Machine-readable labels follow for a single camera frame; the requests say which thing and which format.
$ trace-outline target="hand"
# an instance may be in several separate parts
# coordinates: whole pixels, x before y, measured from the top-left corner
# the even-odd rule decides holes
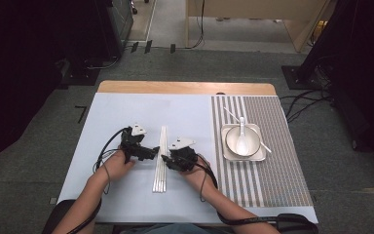
[[[197,163],[206,167],[205,161],[199,157]],[[217,190],[214,186],[214,183],[209,175],[206,174],[205,170],[195,166],[193,170],[180,173],[190,185],[197,191],[202,192],[202,195],[206,198],[208,192]]]
[[[109,173],[109,177],[111,180],[119,180],[123,176],[127,174],[127,172],[134,166],[135,161],[130,160],[126,164],[126,155],[124,154],[123,150],[117,150],[113,155],[111,155],[105,163],[99,167],[97,172],[106,173],[106,170]]]

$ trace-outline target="person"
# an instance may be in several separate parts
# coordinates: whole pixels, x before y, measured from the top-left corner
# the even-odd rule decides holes
[[[53,233],[68,233],[73,230],[75,227],[80,225],[84,220],[86,220],[97,207],[99,200],[102,196],[104,188],[107,186],[108,182],[117,181],[124,177],[131,168],[135,165],[135,161],[131,160],[125,164],[125,154],[122,150],[117,150],[110,158],[108,158],[105,163],[99,167],[96,172],[88,178],[88,181],[74,202],[72,207],[68,210],[66,215],[62,218],[59,224],[56,226],[56,229]],[[205,162],[199,157],[198,164],[204,166]],[[240,207],[229,198],[224,196],[213,184],[210,176],[206,176],[206,172],[195,166],[189,172],[180,173],[188,183],[197,191],[202,193],[202,197],[210,203],[220,214],[222,214],[227,219],[243,219],[248,217],[256,217],[255,214],[247,211],[246,209]],[[80,233],[93,233],[94,231],[94,220],[84,227]],[[182,230],[183,228],[191,228],[190,226],[183,226],[178,228]],[[159,227],[165,228],[161,232],[146,232],[145,230],[142,233],[169,233],[168,227]],[[259,223],[250,223],[246,225],[232,226],[232,229],[235,233],[266,233],[266,234],[276,234],[279,231],[267,222]],[[190,230],[190,232],[180,232],[180,233],[199,233],[198,230]]]

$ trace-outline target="striped placemat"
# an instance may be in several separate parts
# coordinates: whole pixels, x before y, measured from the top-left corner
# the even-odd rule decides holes
[[[219,189],[243,207],[303,207],[313,202],[276,96],[211,98]],[[221,128],[238,124],[225,109],[247,124],[260,127],[263,141],[272,149],[261,162],[233,162],[223,157]]]

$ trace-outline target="white spoon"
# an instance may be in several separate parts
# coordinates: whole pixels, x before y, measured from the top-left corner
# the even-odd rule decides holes
[[[240,135],[236,143],[236,151],[239,155],[247,155],[248,145],[244,134],[244,117],[240,117]]]

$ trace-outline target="table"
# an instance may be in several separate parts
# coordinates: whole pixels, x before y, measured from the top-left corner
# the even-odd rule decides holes
[[[59,201],[78,197],[92,173],[93,164],[104,143],[119,129],[137,122],[147,130],[141,142],[145,147],[158,146],[163,125],[168,126],[168,143],[177,137],[194,139],[197,143],[191,147],[208,159],[222,192],[229,194],[232,200],[251,212],[258,215],[296,213],[306,216],[312,222],[318,222],[282,110],[272,108],[276,114],[268,111],[272,118],[279,117],[281,129],[268,128],[266,123],[272,122],[271,120],[253,116],[252,108],[266,107],[263,104],[252,103],[254,99],[260,98],[279,101],[274,87],[270,84],[102,82],[93,99]],[[220,108],[215,108],[216,103],[223,101],[226,101],[225,104],[232,107],[235,113],[245,110],[247,121],[258,119],[258,124],[264,131],[265,142],[273,149],[275,156],[272,154],[265,161],[254,162],[252,165],[243,162],[229,163],[217,156],[220,155],[220,145],[217,143],[219,127],[233,121],[224,112],[220,112]],[[284,139],[275,142],[275,136]],[[118,139],[111,143],[118,144]],[[289,163],[279,160],[278,174],[274,177],[269,176],[268,172],[272,171],[270,168],[278,162],[280,155],[283,155],[281,152],[285,152],[284,159],[288,159]],[[120,224],[220,223],[214,208],[202,203],[199,195],[177,172],[167,171],[166,193],[153,193],[155,166],[155,160],[137,161],[125,178],[112,183],[109,194],[103,196],[102,208],[96,221]],[[276,182],[279,186],[272,183],[277,178],[282,180]],[[250,192],[240,194],[239,190]]]
[[[301,52],[330,0],[186,0],[185,44],[189,47],[189,18],[204,17],[284,20],[296,52]]]

